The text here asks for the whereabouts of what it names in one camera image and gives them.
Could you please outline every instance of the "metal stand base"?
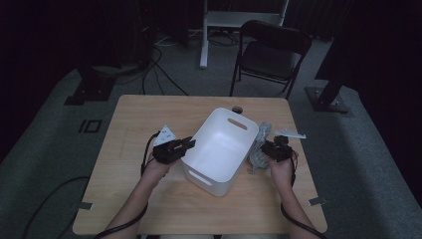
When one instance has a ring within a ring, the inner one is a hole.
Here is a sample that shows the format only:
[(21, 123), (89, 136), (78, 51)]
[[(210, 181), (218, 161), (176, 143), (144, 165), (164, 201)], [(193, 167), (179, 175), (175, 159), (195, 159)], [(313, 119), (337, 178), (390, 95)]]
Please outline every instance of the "metal stand base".
[(115, 83), (115, 78), (102, 78), (94, 91), (87, 91), (86, 84), (81, 81), (73, 96), (68, 97), (65, 106), (82, 106), (85, 101), (106, 102)]
[(320, 93), (323, 91), (323, 88), (305, 88), (307, 91), (308, 97), (310, 98), (311, 104), (313, 105), (314, 111), (316, 112), (328, 112), (328, 113), (340, 113), (343, 117), (354, 117), (351, 109), (347, 107), (340, 95), (335, 97), (335, 100), (332, 101), (329, 105), (321, 104), (318, 100)]

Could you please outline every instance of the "black chair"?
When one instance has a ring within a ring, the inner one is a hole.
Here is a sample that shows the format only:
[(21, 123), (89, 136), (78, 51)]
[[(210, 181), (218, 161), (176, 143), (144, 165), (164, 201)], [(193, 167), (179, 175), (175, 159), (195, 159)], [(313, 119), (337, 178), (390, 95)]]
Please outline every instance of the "black chair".
[(230, 97), (239, 71), (241, 75), (248, 75), (266, 81), (288, 86), (286, 100), (292, 91), (301, 63), (312, 44), (311, 36), (295, 29), (284, 28), (277, 25), (251, 20), (242, 25), (240, 29), (239, 52), (233, 74)]

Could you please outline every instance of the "wooden table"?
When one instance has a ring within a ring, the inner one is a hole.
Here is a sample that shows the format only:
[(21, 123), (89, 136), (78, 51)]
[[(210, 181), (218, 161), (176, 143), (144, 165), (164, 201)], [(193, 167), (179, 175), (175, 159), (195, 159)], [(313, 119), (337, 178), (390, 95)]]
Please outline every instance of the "wooden table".
[[(115, 108), (103, 147), (74, 223), (76, 234), (97, 234), (117, 214), (140, 178), (140, 165), (149, 138), (168, 125), (177, 138), (193, 136), (217, 108), (242, 107), (242, 115), (257, 125), (274, 130), (297, 131), (289, 104), (284, 99), (122, 96)], [(321, 206), (311, 206), (317, 192), (299, 139), (290, 146), (299, 157), (295, 193), (316, 229), (326, 230)], [(229, 192), (216, 197), (188, 181), (179, 161), (161, 180), (141, 219), (140, 234), (258, 234), (287, 233), (280, 212), (280, 198), (270, 171), (249, 174), (248, 160), (240, 168)]]

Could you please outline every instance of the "gray carpet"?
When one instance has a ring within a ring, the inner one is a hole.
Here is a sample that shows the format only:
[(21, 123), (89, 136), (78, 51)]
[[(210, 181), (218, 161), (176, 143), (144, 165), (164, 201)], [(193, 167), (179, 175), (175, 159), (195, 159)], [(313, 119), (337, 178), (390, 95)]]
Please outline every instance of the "gray carpet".
[[(169, 45), (158, 47), (162, 51), (159, 66), (178, 86), (191, 96), (228, 96), (236, 47), (210, 45), (208, 68), (201, 70), (200, 41), (192, 40), (188, 47)], [(326, 84), (315, 81), (315, 75), (329, 46), (328, 42), (314, 40), (289, 99), (299, 133), (308, 136), (303, 146), (316, 190), (327, 201), (323, 206), (328, 224), (325, 235), (422, 238), (421, 208), (357, 93), (346, 88), (340, 92), (354, 117), (313, 111), (305, 87)], [(108, 102), (85, 102), (78, 107), (64, 106), (80, 81), (77, 72), (58, 82), (0, 165), (0, 238), (21, 238), (33, 213), (57, 186), (71, 178), (91, 175), (118, 98), (141, 93), (141, 76), (117, 79)], [(145, 79), (145, 91), (161, 95), (159, 86), (166, 95), (183, 95), (154, 68)], [(283, 96), (279, 85), (249, 78), (236, 84), (234, 95)], [(83, 131), (84, 120), (94, 124), (100, 120), (99, 131)], [(78, 179), (54, 193), (32, 221), (27, 238), (58, 238), (64, 230), (62, 238), (92, 238), (75, 235), (72, 226), (67, 229), (86, 184), (86, 179)]]

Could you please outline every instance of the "basket handle hole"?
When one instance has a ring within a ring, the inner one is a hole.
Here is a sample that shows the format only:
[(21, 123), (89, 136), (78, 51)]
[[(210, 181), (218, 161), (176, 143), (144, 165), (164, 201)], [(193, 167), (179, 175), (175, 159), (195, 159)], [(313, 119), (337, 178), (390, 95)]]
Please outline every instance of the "basket handle hole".
[(244, 129), (244, 130), (247, 130), (248, 129), (244, 124), (242, 124), (242, 123), (240, 123), (238, 121), (235, 121), (234, 119), (227, 119), (227, 121), (230, 122), (230, 123), (232, 123), (232, 124), (234, 124), (237, 127), (240, 127), (242, 129)]

